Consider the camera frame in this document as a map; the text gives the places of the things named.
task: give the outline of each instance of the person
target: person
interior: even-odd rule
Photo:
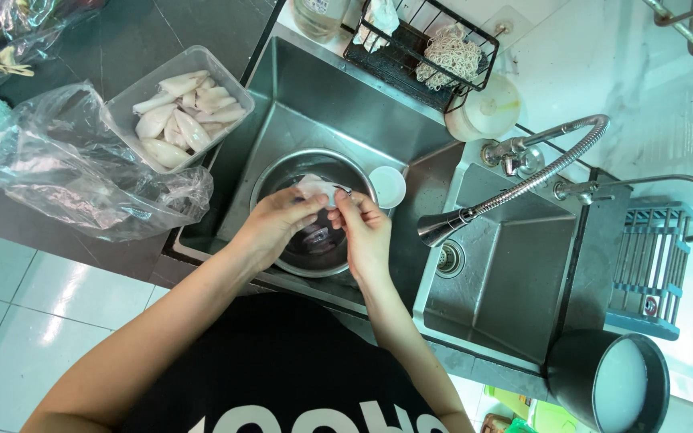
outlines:
[[[304,297],[236,298],[328,203],[299,194],[261,200],[225,248],[68,369],[22,431],[472,433],[392,283],[390,220],[370,197],[338,190],[327,212],[378,347]]]

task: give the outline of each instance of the kitchen counter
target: kitchen counter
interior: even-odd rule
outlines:
[[[0,98],[14,106],[61,85],[89,80],[108,101],[191,45],[206,46],[244,82],[265,27],[276,16],[275,4],[276,0],[109,0],[99,15],[64,31],[57,59],[36,65],[32,78],[11,77],[0,87]],[[168,233],[109,243],[0,191],[0,237],[149,281]]]
[[[65,31],[57,59],[37,65],[34,78],[11,78],[0,88],[0,98],[14,105],[60,85],[89,80],[104,100],[110,100],[190,45],[206,46],[245,83],[249,65],[255,64],[259,42],[265,39],[265,32],[283,6],[276,0],[110,0],[98,16]],[[594,170],[593,178],[598,174]],[[611,284],[607,271],[613,264],[602,261],[602,257],[615,253],[618,247],[618,239],[611,238],[611,230],[604,225],[621,226],[619,219],[624,220],[629,190],[620,187],[617,194],[624,200],[596,203],[584,214],[586,221],[594,223],[588,227],[595,230],[583,231],[577,239],[576,269],[580,271],[568,281],[574,290],[563,300],[563,309],[567,310],[564,329],[603,327],[606,288]],[[168,249],[171,233],[142,241],[108,243],[16,203],[1,191],[0,237],[167,288],[198,264]],[[253,281],[245,292],[268,290],[277,289]],[[342,310],[333,312],[349,329],[375,342],[365,317]],[[451,374],[553,401],[546,382],[535,374],[436,341],[430,341],[430,347]]]

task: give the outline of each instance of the flexible faucet hose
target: flexible faucet hose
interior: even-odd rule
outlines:
[[[579,159],[585,152],[590,150],[590,148],[598,140],[601,139],[603,134],[608,129],[611,120],[607,115],[596,114],[583,117],[573,122],[563,123],[563,125],[558,126],[559,133],[554,134],[554,136],[560,136],[577,129],[584,128],[585,126],[592,126],[592,130],[584,136],[582,140],[579,141],[574,147],[572,147],[568,152],[561,155],[560,158],[553,161],[550,165],[544,167],[543,170],[537,172],[533,176],[518,183],[509,190],[499,194],[498,196],[492,197],[480,204],[476,204],[467,209],[463,209],[460,212],[460,216],[467,222],[472,221],[478,215],[494,209],[496,206],[504,204],[515,197],[521,196],[528,192],[535,186],[545,182],[554,175],[563,171],[564,168],[571,165],[572,162]]]

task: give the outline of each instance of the plastic bottle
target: plastic bottle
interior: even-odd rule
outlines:
[[[341,27],[350,0],[294,0],[294,21],[314,42],[333,39]]]

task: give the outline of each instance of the hand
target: hand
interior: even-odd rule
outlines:
[[[243,251],[252,267],[251,271],[258,273],[272,266],[290,238],[314,223],[317,212],[328,203],[326,194],[294,203],[297,196],[300,196],[300,192],[293,186],[264,197],[232,239],[229,245]]]
[[[366,290],[374,284],[391,285],[390,234],[392,222],[369,196],[336,192],[338,209],[328,212],[333,229],[346,232],[347,257],[354,279]]]

